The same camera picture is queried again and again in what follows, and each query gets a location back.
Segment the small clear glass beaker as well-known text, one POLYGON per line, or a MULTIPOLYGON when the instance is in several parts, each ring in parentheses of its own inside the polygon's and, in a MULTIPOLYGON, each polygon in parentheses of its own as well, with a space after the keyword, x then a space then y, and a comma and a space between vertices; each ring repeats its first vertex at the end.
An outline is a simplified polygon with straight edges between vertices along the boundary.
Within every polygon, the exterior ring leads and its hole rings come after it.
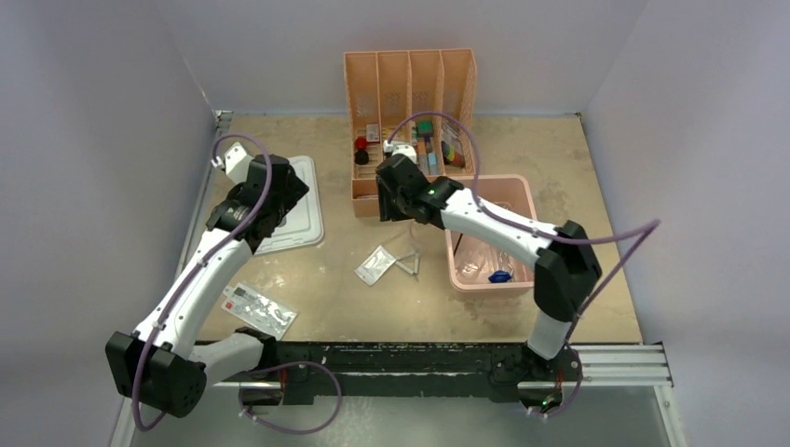
POLYGON ((484 257, 458 257, 456 260, 456 275, 462 283, 475 283, 484 269, 486 261, 484 257))

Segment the metal crucible tongs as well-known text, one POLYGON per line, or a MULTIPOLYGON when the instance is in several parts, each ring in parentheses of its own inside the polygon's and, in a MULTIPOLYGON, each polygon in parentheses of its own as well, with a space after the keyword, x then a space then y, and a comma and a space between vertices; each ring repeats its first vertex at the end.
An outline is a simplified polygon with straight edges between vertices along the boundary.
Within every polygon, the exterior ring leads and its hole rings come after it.
POLYGON ((494 272, 506 272, 509 275, 513 273, 513 264, 511 257, 504 251, 493 250, 491 258, 492 270, 494 272))

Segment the blue plastic clip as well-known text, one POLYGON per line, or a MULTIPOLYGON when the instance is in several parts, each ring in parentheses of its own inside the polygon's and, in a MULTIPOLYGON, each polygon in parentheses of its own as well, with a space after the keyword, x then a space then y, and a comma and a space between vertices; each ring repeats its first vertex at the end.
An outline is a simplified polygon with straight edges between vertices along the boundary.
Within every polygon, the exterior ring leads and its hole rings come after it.
POLYGON ((493 272, 487 279, 493 284, 507 283, 512 280, 512 275, 508 271, 497 270, 493 272))

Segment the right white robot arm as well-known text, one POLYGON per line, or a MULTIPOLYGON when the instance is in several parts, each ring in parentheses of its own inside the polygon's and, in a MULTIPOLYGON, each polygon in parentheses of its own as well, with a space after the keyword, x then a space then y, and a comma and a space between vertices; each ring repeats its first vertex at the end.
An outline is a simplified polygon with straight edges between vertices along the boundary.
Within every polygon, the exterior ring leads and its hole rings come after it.
POLYGON ((476 238, 533 272, 538 315, 523 365, 537 379, 555 372, 572 323, 602 276, 584 228, 572 221, 555 225, 529 219, 445 176, 429 181, 404 155, 387 158, 375 179, 381 221, 412 220, 476 238))

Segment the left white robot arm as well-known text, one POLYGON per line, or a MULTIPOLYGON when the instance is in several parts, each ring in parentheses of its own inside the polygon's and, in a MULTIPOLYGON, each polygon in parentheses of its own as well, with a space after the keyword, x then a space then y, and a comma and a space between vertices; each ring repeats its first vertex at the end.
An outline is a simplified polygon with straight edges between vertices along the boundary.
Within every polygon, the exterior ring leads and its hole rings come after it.
POLYGON ((122 396, 178 418, 195 409, 208 386, 243 372, 265 381, 278 368, 269 334, 242 328, 209 345, 197 338, 231 278, 309 188, 282 156, 243 156, 227 167, 235 185, 211 211, 183 273, 134 331, 113 333, 105 346, 122 396))

